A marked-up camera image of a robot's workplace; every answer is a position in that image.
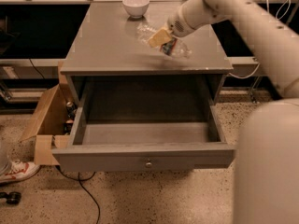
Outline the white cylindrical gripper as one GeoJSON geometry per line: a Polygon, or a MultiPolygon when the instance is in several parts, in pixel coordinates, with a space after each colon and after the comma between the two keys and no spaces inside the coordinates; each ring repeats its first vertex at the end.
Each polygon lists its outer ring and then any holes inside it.
{"type": "MultiPolygon", "coordinates": [[[[188,0],[168,18],[166,26],[172,35],[184,37],[205,25],[223,20],[224,16],[212,9],[204,0],[188,0]]],[[[168,43],[172,39],[168,30],[165,28],[158,30],[149,38],[149,45],[155,48],[168,43]]]]}

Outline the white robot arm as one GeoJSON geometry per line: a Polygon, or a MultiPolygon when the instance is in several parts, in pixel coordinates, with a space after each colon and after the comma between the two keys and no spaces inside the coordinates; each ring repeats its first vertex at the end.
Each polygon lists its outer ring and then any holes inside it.
{"type": "Polygon", "coordinates": [[[243,123],[235,152],[234,224],[299,224],[299,36],[253,0],[188,0],[150,39],[159,47],[229,20],[280,98],[243,123]]]}

